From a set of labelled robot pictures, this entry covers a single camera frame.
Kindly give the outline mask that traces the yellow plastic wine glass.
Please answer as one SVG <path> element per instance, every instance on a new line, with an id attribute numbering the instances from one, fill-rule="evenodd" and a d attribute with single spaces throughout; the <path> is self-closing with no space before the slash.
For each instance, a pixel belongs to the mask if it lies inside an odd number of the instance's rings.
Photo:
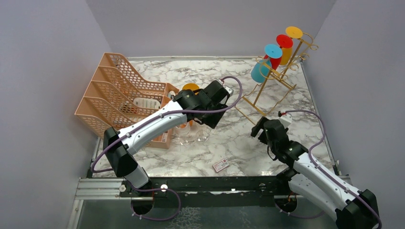
<path id="1" fill-rule="evenodd" d="M 182 94 L 197 94 L 200 91 L 200 87 L 195 83 L 187 83 L 182 87 Z"/>

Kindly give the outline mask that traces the blue plastic wine glass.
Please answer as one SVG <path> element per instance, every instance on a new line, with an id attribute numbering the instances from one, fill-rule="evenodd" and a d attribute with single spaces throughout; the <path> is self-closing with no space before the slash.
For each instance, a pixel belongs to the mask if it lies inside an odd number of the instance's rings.
<path id="1" fill-rule="evenodd" d="M 265 56 L 256 63 L 251 71 L 251 78 L 257 83 L 263 83 L 265 76 L 270 72 L 270 69 L 265 64 L 276 70 L 281 62 L 282 50 L 278 45 L 268 44 L 264 50 Z"/>

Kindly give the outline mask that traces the red white staples box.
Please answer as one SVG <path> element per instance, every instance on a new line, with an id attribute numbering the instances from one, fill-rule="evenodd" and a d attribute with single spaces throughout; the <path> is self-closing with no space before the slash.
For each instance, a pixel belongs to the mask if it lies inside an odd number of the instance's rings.
<path id="1" fill-rule="evenodd" d="M 222 159 L 221 161 L 219 161 L 213 165 L 213 169 L 216 173 L 219 173 L 220 171 L 226 169 L 229 166 L 230 166 L 230 164 L 229 164 L 228 160 Z"/>

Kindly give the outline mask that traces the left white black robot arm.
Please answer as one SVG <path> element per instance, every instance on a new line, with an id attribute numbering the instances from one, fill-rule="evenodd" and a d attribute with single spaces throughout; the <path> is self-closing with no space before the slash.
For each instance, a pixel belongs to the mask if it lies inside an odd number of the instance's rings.
<path id="1" fill-rule="evenodd" d="M 232 93 L 231 88 L 219 81 L 196 91 L 182 90 L 140 122 L 120 130 L 112 127 L 105 130 L 103 150 L 115 175 L 129 180 L 137 195 L 146 195 L 150 190 L 149 177 L 133 154 L 156 137 L 191 120 L 214 129 Z"/>

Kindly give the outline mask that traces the clear wine glass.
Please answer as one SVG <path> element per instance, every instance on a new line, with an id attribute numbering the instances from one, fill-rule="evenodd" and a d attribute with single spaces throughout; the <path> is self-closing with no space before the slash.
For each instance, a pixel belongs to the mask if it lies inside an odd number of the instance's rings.
<path id="1" fill-rule="evenodd" d="M 197 126 L 195 137 L 197 142 L 205 143 L 209 139 L 210 134 L 206 131 L 205 127 Z"/>
<path id="2" fill-rule="evenodd" d="M 179 143 L 182 146 L 186 146 L 191 142 L 189 139 L 189 133 L 191 131 L 191 127 L 190 127 L 189 123 L 180 124 L 180 125 L 176 126 L 174 128 L 174 130 L 175 130 L 176 136 L 179 140 Z"/>

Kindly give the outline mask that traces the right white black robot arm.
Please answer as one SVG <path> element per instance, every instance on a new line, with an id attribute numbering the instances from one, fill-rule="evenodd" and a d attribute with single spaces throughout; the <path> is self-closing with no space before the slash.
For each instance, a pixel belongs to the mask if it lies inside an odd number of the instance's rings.
<path id="1" fill-rule="evenodd" d="M 281 194 L 299 194 L 322 209 L 340 229 L 372 229 L 379 226 L 376 196 L 352 186 L 329 171 L 301 143 L 290 140 L 291 118 L 262 117 L 251 129 L 251 136 L 267 146 L 273 160 L 288 166 L 277 175 Z"/>

